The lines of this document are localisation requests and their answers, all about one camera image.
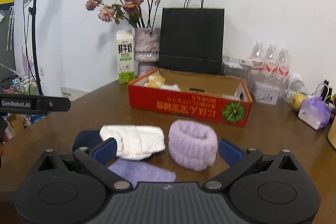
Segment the purple fluffy headband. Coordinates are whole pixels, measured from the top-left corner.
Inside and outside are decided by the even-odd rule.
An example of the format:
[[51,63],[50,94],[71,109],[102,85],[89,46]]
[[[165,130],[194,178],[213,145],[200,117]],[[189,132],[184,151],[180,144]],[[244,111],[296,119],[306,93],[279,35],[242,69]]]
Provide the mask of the purple fluffy headband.
[[208,125],[177,120],[169,129],[168,149],[177,165],[200,172],[213,166],[218,150],[218,137],[215,130]]

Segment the middle water bottle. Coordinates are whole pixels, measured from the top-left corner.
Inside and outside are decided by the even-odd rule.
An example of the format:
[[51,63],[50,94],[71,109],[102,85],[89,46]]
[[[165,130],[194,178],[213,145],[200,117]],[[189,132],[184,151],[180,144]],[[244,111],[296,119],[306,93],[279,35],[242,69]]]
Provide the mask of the middle water bottle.
[[277,73],[278,62],[276,58],[276,46],[270,44],[264,57],[264,81],[270,84],[274,75]]

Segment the white tin box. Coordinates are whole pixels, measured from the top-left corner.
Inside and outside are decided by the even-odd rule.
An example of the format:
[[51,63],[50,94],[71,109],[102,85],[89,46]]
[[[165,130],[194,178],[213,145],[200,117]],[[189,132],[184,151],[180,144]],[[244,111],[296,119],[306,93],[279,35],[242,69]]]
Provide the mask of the white tin box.
[[280,89],[264,82],[254,82],[252,94],[258,103],[276,105],[280,95]]

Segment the dark navy pouch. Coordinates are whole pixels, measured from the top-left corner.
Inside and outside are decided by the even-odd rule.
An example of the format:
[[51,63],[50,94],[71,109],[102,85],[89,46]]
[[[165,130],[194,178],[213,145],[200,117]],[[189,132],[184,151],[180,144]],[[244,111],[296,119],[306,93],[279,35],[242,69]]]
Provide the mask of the dark navy pouch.
[[99,130],[85,130],[78,133],[72,146],[72,151],[79,149],[80,147],[87,147],[89,149],[96,147],[103,140],[100,137]]

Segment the right water bottle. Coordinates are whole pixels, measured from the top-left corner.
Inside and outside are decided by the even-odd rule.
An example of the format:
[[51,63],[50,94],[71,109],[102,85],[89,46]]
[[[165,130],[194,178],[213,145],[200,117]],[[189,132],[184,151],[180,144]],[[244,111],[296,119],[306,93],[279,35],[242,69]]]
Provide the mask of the right water bottle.
[[283,88],[285,85],[289,74],[290,62],[288,52],[287,48],[282,48],[278,56],[277,78],[280,88]]

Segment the purple textured vase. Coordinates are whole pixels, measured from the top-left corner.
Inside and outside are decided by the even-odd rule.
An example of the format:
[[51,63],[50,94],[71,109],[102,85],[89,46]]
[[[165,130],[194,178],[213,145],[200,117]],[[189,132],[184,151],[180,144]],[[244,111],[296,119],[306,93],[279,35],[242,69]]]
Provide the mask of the purple textured vase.
[[134,30],[134,59],[138,62],[138,77],[158,68],[160,37],[159,28]]

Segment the flat white red box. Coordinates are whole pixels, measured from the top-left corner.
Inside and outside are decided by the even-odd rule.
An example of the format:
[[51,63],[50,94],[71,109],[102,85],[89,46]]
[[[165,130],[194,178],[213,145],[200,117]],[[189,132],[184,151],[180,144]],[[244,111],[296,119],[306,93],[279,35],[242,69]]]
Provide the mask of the flat white red box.
[[223,64],[232,69],[251,69],[253,61],[234,56],[223,56]]

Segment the yellow white plush toy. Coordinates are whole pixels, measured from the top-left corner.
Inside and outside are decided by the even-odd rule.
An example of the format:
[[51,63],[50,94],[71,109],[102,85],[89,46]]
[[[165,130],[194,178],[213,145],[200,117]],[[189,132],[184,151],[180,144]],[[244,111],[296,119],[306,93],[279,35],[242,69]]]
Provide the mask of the yellow white plush toy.
[[165,78],[160,75],[150,75],[143,85],[147,88],[155,88],[155,89],[162,89],[162,90],[172,90],[180,92],[180,88],[178,85],[168,85],[165,84]]

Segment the purple knitted cloth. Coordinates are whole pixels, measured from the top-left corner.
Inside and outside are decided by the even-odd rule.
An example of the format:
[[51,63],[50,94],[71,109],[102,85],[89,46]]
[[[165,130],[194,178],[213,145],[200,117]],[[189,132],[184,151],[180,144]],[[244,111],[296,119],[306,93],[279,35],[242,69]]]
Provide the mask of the purple knitted cloth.
[[175,182],[176,174],[144,161],[118,159],[108,169],[136,187],[139,182]]

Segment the white green milk carton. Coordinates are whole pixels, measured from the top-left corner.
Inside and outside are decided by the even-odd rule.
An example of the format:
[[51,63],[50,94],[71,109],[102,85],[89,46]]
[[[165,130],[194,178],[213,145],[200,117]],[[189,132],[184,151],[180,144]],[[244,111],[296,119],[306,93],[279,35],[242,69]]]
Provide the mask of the white green milk carton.
[[131,30],[117,31],[117,64],[120,84],[127,84],[135,79],[134,41]]

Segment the white board on floor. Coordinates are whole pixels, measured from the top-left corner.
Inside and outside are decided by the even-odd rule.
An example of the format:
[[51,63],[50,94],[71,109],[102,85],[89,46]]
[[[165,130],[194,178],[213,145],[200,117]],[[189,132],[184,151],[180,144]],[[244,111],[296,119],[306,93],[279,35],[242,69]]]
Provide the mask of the white board on floor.
[[68,88],[68,87],[61,87],[60,90],[61,90],[62,97],[68,98],[71,102],[90,93],[90,91],[87,91],[87,90],[74,89],[74,88]]

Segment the black paper bag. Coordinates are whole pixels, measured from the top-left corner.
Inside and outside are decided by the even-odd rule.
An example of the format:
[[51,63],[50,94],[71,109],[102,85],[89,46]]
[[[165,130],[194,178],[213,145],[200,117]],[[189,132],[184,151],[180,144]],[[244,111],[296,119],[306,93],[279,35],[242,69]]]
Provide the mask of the black paper bag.
[[162,10],[159,68],[221,74],[225,10],[206,9],[204,2],[185,0],[182,8]]

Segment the left water bottle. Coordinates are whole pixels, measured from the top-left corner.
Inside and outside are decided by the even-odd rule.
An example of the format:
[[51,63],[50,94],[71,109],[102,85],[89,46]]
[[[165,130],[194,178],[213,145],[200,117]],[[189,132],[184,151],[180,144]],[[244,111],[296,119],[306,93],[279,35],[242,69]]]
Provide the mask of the left water bottle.
[[252,92],[254,83],[263,80],[264,50],[262,42],[256,42],[250,58],[252,59],[253,65],[249,72],[248,89]]

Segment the white cloth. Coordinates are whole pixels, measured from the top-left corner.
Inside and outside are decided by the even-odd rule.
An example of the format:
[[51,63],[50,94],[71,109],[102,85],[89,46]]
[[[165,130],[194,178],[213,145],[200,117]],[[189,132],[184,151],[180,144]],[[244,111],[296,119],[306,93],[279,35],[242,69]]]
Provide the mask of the white cloth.
[[140,161],[166,149],[165,135],[160,127],[104,125],[99,135],[103,141],[115,139],[116,156],[125,160]]

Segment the black tripod stand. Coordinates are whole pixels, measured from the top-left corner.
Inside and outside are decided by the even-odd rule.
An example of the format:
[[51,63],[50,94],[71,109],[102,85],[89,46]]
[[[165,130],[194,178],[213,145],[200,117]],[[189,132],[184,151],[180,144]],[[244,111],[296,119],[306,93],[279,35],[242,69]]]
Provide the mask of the black tripod stand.
[[[28,8],[29,16],[26,17],[25,12],[25,3],[22,0],[22,12],[23,12],[23,33],[24,33],[24,57],[26,60],[27,65],[27,77],[29,80],[29,94],[30,94],[30,78],[32,77],[35,81],[38,89],[38,94],[43,96],[42,84],[41,84],[41,77],[39,73],[39,65],[38,65],[38,53],[37,53],[37,0],[33,0],[33,6]],[[28,53],[28,34],[29,34],[29,17],[31,17],[31,48],[33,54],[33,65],[34,65],[34,72],[31,69],[30,58]]]

